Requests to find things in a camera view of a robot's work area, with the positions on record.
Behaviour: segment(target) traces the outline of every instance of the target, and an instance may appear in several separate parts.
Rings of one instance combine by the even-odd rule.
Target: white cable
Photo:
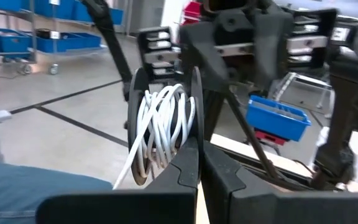
[[[186,118],[186,102],[190,101],[190,117]],[[177,109],[177,123],[175,130],[171,133],[172,119]],[[124,167],[119,174],[114,189],[118,188],[137,156],[139,161],[139,173],[143,178],[149,175],[151,164],[155,163],[158,168],[166,168],[176,154],[176,141],[181,133],[182,146],[189,135],[196,114],[196,105],[193,97],[187,98],[181,84],[166,86],[159,93],[145,96],[140,104],[137,114],[137,136],[129,151]],[[146,142],[144,134],[149,130],[149,141]],[[143,159],[148,159],[149,166],[144,169]]]

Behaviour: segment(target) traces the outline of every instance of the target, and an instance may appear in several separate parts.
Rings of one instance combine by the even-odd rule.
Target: black spool
[[[136,139],[136,129],[137,129],[137,114],[139,111],[140,104],[144,97],[146,90],[149,90],[149,76],[143,68],[138,69],[131,81],[131,89],[129,92],[129,101],[128,101],[128,122],[127,122],[127,131],[128,131],[128,150],[131,151],[131,147]],[[190,130],[189,138],[196,138],[198,140],[199,148],[203,148],[203,136],[204,136],[204,108],[203,108],[203,89],[201,86],[201,75],[198,67],[193,69],[191,74],[191,83],[190,92],[187,93],[188,96],[192,96],[195,99],[196,105],[196,114],[193,121],[193,125]],[[176,118],[173,119],[172,126],[175,127]],[[149,165],[149,160],[143,160],[144,169],[146,170]],[[137,185],[143,185],[147,178],[144,178],[140,175],[138,167],[140,166],[138,158],[135,157],[132,165],[132,175]]]

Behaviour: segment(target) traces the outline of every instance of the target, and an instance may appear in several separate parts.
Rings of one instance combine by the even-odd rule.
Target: caster wheel
[[[49,74],[56,75],[58,73],[58,65],[52,65],[49,69]]]
[[[12,61],[13,61],[13,59],[11,59],[11,58],[6,58],[6,57],[2,58],[3,63],[11,63]]]
[[[30,75],[32,73],[32,67],[30,65],[21,65],[19,67],[19,73],[23,75]]]

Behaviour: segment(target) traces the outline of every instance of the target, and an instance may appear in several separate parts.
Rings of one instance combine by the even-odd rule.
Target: cable spool
[[[193,69],[193,73],[191,74],[191,83],[190,83],[190,88],[188,88],[188,91],[185,90],[185,88],[181,85],[181,84],[176,84],[174,86],[166,86],[159,94],[161,94],[162,96],[164,96],[165,98],[169,99],[169,94],[172,94],[172,92],[170,92],[170,90],[173,91],[173,89],[177,89],[178,92],[177,93],[185,93],[182,94],[181,97],[184,97],[184,95],[187,95],[188,97],[185,98],[183,101],[183,98],[178,99],[178,97],[176,97],[175,99],[177,100],[176,102],[176,106],[175,107],[171,107],[168,109],[167,113],[164,114],[163,116],[163,122],[166,122],[166,120],[171,119],[169,123],[165,123],[165,124],[171,124],[170,126],[170,133],[172,133],[172,138],[171,138],[171,146],[174,145],[176,146],[176,149],[180,148],[180,145],[184,143],[184,140],[187,138],[196,138],[198,140],[198,145],[200,147],[200,149],[203,148],[203,139],[204,139],[204,109],[203,109],[203,91],[202,91],[202,86],[201,86],[201,75],[200,75],[200,71],[198,70],[198,67],[195,67]],[[132,170],[132,175],[134,177],[134,180],[136,182],[136,184],[138,185],[143,185],[145,183],[145,181],[147,180],[147,174],[148,171],[150,170],[150,165],[151,165],[151,161],[149,158],[143,156],[141,154],[141,156],[143,157],[139,157],[138,153],[136,152],[136,156],[134,156],[133,161],[131,161],[130,159],[132,159],[131,156],[133,156],[134,154],[131,153],[131,149],[133,147],[133,145],[136,143],[136,146],[138,146],[137,142],[139,142],[136,138],[138,136],[138,134],[141,134],[142,137],[144,138],[144,142],[143,143],[148,143],[149,138],[151,135],[153,135],[152,131],[154,131],[154,133],[156,131],[161,131],[161,129],[157,129],[155,130],[155,126],[150,126],[150,123],[148,124],[148,129],[146,130],[145,134],[142,134],[139,132],[140,129],[144,128],[141,124],[142,122],[139,122],[140,119],[142,119],[142,115],[141,113],[144,112],[144,101],[145,99],[147,99],[147,97],[150,97],[149,95],[149,75],[143,70],[143,68],[138,69],[138,71],[135,73],[135,75],[132,77],[132,81],[131,81],[131,89],[129,92],[129,102],[128,102],[128,143],[129,143],[129,158],[127,160],[132,162],[131,164],[131,170]],[[158,111],[163,110],[163,107],[167,105],[167,102],[163,102],[161,104],[158,105]],[[188,135],[187,136],[182,136],[183,132],[186,131],[186,128],[184,127],[184,122],[183,120],[185,120],[187,122],[187,124],[191,124],[191,126],[189,127],[188,131]],[[180,134],[177,136],[177,138],[175,138],[175,129],[177,128],[177,124],[180,123],[179,127],[181,128]],[[155,137],[155,141],[154,141],[154,145],[153,145],[153,149],[155,148],[160,148],[159,146],[157,146],[158,144],[158,137],[156,134],[154,134]],[[165,154],[163,155],[164,157],[167,157],[167,160],[170,160],[170,156],[168,155],[168,152],[165,151]],[[114,185],[114,188],[116,188],[122,181],[122,179],[124,178],[124,176],[126,175],[126,165],[124,166],[123,171],[121,172],[120,176],[118,177],[118,180],[116,182],[116,184]]]

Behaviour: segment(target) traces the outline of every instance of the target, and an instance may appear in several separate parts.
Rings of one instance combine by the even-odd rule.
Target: gray floor
[[[37,24],[50,26],[43,19]],[[61,28],[78,30],[65,24]],[[134,41],[122,38],[122,47],[135,70],[139,56]],[[119,75],[111,56],[58,58],[60,73],[54,76],[46,73],[52,59],[40,55],[35,73],[28,76],[17,76],[13,68],[0,67],[0,108],[14,112],[13,119],[0,125],[7,162],[114,182],[127,156],[123,128],[127,105],[122,98],[121,83],[114,84]],[[306,108],[313,124],[301,142],[288,143],[281,149],[283,156],[309,161],[320,124],[326,123],[323,111],[315,108],[318,97],[318,92],[297,85],[283,96],[285,102]],[[29,109],[37,104],[38,108]],[[238,141],[245,137],[228,107],[224,108],[216,132]],[[122,187],[138,186],[129,174]]]

